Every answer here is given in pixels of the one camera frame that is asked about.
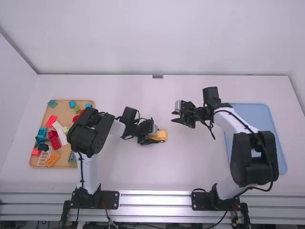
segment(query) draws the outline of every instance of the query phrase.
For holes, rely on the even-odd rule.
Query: red toy brick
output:
[[[48,120],[47,123],[46,123],[46,126],[47,126],[47,127],[51,127],[52,124],[56,121],[56,119],[57,119],[56,116],[51,115],[50,118],[49,118],[49,120]]]
[[[41,154],[41,150],[38,150],[38,149],[33,149],[32,151],[32,155],[35,155],[35,156],[40,156]]]
[[[55,130],[51,130],[48,132],[48,137],[51,138],[51,137],[57,137],[58,136],[58,133],[55,131]]]
[[[80,117],[79,115],[74,116],[72,121],[75,123],[79,117]]]
[[[50,137],[50,140],[51,140],[51,144],[53,146],[53,149],[54,150],[57,150],[61,147],[61,144],[59,143],[59,140],[57,137]]]

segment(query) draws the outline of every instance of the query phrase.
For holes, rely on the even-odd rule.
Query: blue tray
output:
[[[241,116],[247,123],[259,130],[270,130],[275,135],[277,161],[279,166],[279,174],[283,175],[287,172],[287,164],[282,152],[280,140],[278,139],[275,125],[271,116],[269,107],[266,104],[233,104],[230,103],[236,113]],[[233,135],[224,134],[229,162],[231,160]],[[252,150],[252,157],[260,156],[260,153]]]

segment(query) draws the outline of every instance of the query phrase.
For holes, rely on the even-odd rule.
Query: green toy brick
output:
[[[63,130],[63,132],[65,133],[65,135],[67,135],[67,133],[68,133],[68,131],[69,131],[69,128],[66,127],[66,126],[64,126],[64,127],[62,128],[62,130]]]
[[[57,103],[54,101],[54,100],[50,100],[49,102],[48,102],[48,105],[50,106],[50,107],[52,107],[52,108],[55,108],[56,106],[57,106]]]
[[[78,106],[78,105],[76,105],[75,107],[74,107],[74,111],[75,111],[75,113],[80,113],[81,112],[81,108],[80,108],[80,106]]]

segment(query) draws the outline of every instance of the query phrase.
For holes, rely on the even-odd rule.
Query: white wall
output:
[[[305,111],[304,12],[303,0],[0,0],[0,27],[40,73],[288,74]]]
[[[37,74],[0,34],[0,171],[36,78]]]

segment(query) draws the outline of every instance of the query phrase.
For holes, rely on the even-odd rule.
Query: orange toy brick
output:
[[[59,159],[59,155],[57,153],[53,153],[52,156],[46,161],[47,167],[52,167]]]

